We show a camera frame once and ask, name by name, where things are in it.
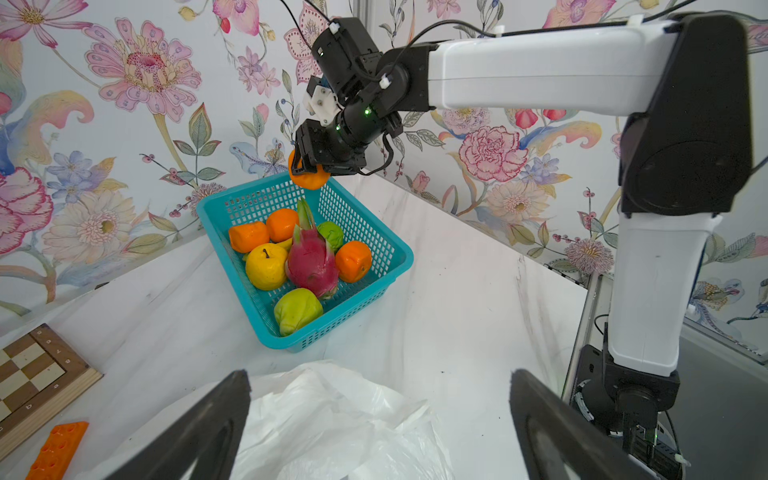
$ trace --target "orange toy brick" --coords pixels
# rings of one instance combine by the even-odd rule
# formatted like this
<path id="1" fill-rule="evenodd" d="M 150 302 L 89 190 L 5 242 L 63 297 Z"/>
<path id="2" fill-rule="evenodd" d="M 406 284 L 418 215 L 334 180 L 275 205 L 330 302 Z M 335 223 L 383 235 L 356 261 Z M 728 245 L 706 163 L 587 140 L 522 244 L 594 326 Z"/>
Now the orange toy brick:
<path id="1" fill-rule="evenodd" d="M 29 469 L 26 480 L 61 480 L 74 457 L 80 441 L 83 439 L 88 422 L 67 423 L 56 425 L 45 445 L 40 449 L 40 455 Z"/>

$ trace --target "white marble table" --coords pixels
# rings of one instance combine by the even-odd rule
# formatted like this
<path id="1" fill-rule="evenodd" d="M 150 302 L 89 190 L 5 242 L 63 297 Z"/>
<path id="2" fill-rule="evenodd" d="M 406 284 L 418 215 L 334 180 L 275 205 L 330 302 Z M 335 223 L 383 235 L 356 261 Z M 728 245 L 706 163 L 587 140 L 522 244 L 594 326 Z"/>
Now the white marble table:
<path id="1" fill-rule="evenodd" d="M 74 478 L 198 386 L 318 359 L 428 399 L 456 478 L 525 478 L 510 373 L 528 369 L 560 393 L 586 290 L 378 177 L 341 182 L 415 254 L 380 300 L 301 353 L 270 350 L 208 239 L 189 242 L 35 321 L 105 375 L 0 463 L 0 478 L 24 478 L 57 423 L 91 423 Z"/>

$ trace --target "chessboard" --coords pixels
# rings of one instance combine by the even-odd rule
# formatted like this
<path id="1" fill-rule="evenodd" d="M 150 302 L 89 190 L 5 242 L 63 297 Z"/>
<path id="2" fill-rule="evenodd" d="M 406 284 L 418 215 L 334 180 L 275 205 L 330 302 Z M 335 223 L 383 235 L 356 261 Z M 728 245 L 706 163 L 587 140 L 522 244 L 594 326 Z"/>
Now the chessboard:
<path id="1" fill-rule="evenodd" d="M 100 378 L 44 323 L 0 349 L 0 460 Z"/>

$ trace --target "wall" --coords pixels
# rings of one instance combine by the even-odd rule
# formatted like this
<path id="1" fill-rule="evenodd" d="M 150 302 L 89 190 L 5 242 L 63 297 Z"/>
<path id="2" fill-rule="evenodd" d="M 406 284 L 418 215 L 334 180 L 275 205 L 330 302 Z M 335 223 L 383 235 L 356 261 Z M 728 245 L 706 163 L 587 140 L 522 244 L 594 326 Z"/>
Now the wall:
<path id="1" fill-rule="evenodd" d="M 673 5 L 658 0 L 389 0 L 371 2 L 372 35 L 386 50 L 424 27 L 458 18 L 506 31 L 613 21 Z M 768 3 L 699 0 L 687 10 L 737 11 L 749 28 L 754 157 L 768 155 Z M 425 40 L 467 38 L 441 26 Z M 515 61 L 504 58 L 500 61 Z M 468 108 L 404 114 L 406 133 L 382 176 L 477 230 L 583 283 L 612 270 L 617 228 L 617 166 L 624 118 L 583 111 Z M 381 145 L 369 151 L 382 164 Z M 768 211 L 758 171 L 710 239 L 694 292 L 695 321 L 757 352 L 768 350 Z M 488 259 L 493 268 L 493 259 Z M 737 319 L 728 324 L 729 319 Z"/>
<path id="2" fill-rule="evenodd" d="M 288 5 L 313 41 L 326 22 Z M 207 195 L 285 171 L 319 74 L 279 2 L 0 0 L 0 21 L 2 331 L 201 235 Z"/>

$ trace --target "teal basket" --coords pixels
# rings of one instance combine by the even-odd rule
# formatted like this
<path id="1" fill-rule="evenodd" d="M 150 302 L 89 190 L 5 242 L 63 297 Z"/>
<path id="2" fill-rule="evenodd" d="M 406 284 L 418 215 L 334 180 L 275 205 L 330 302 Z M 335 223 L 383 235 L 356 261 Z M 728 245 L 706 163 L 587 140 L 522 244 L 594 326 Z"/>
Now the teal basket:
<path id="1" fill-rule="evenodd" d="M 301 197 L 306 198 L 318 224 L 332 221 L 344 230 L 345 242 L 358 240 L 368 245 L 373 265 L 359 282 L 339 280 L 336 295 L 322 301 L 325 313 L 319 319 L 292 335 L 281 336 L 275 304 L 296 286 L 290 280 L 271 292 L 253 286 L 245 274 L 243 254 L 230 246 L 229 229 L 243 223 L 266 222 L 272 212 L 281 208 L 295 210 Z M 271 349 L 305 349 L 383 295 L 398 275 L 413 265 L 408 245 L 332 178 L 323 188 L 312 191 L 296 186 L 287 172 L 273 175 L 204 198 L 197 205 L 197 214 L 256 335 Z"/>

